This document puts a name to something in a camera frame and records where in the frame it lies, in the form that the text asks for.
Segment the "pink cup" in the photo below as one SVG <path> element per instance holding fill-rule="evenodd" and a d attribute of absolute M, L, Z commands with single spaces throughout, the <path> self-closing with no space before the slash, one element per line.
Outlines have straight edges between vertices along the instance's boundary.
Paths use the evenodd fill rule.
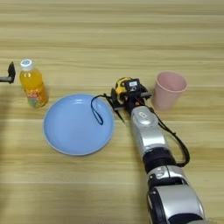
<path fill-rule="evenodd" d="M 174 72 L 162 72 L 157 76 L 152 103 L 156 109 L 170 109 L 179 96 L 186 91 L 185 78 Z"/>

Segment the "black cable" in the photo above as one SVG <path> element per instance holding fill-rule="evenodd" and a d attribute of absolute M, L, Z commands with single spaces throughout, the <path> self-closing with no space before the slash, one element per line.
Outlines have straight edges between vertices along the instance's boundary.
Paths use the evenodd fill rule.
<path fill-rule="evenodd" d="M 95 110 L 94 106 L 93 106 L 93 101 L 95 99 L 97 99 L 98 97 L 105 97 L 105 94 L 98 94 L 97 96 L 95 96 L 92 100 L 91 100 L 91 109 L 93 111 L 94 117 L 96 119 L 96 121 L 100 124 L 103 125 L 103 119 L 102 116 Z"/>
<path fill-rule="evenodd" d="M 170 133 L 173 137 L 175 137 L 175 139 L 178 141 L 178 144 L 180 146 L 180 149 L 182 150 L 184 156 L 185 156 L 185 161 L 184 162 L 179 162 L 177 163 L 177 165 L 179 167 L 184 167 L 185 165 L 187 165 L 190 162 L 190 153 L 188 151 L 188 149 L 186 148 L 185 144 L 180 140 L 180 138 L 177 136 L 176 132 L 172 132 L 163 122 L 162 120 L 158 117 L 158 115 L 156 114 L 156 112 L 154 111 L 153 108 L 148 107 L 150 112 L 153 113 L 157 119 L 158 119 L 158 125 L 160 128 L 162 128 L 163 130 L 167 131 L 168 133 Z"/>

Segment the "wooden table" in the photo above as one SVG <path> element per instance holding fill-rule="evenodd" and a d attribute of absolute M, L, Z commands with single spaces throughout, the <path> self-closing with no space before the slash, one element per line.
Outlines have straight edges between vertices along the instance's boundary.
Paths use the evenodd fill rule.
<path fill-rule="evenodd" d="M 182 73 L 188 91 L 160 113 L 189 147 L 184 168 L 206 216 L 224 222 L 224 2 L 221 0 L 0 0 L 0 223 L 148 223 L 146 175 L 127 125 L 99 152 L 69 157 L 42 134 L 47 109 L 73 93 L 109 93 L 123 76 L 153 89 L 163 70 Z M 33 59 L 50 101 L 30 108 L 19 61 Z M 173 153 L 181 159 L 175 143 Z"/>

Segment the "orange juice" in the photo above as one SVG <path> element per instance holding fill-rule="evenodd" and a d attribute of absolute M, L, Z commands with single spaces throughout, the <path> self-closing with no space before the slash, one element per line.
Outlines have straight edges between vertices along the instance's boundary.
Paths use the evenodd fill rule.
<path fill-rule="evenodd" d="M 43 107 L 48 101 L 48 96 L 41 72 L 33 67 L 30 59 L 22 60 L 20 65 L 22 72 L 19 78 L 28 102 L 34 108 Z"/>

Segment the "bottle cap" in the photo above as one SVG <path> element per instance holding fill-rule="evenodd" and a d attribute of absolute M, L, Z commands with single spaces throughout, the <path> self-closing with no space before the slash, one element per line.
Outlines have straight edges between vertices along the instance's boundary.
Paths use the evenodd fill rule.
<path fill-rule="evenodd" d="M 33 63 L 30 59 L 22 60 L 20 66 L 22 67 L 22 70 L 25 72 L 29 72 L 33 69 Z"/>

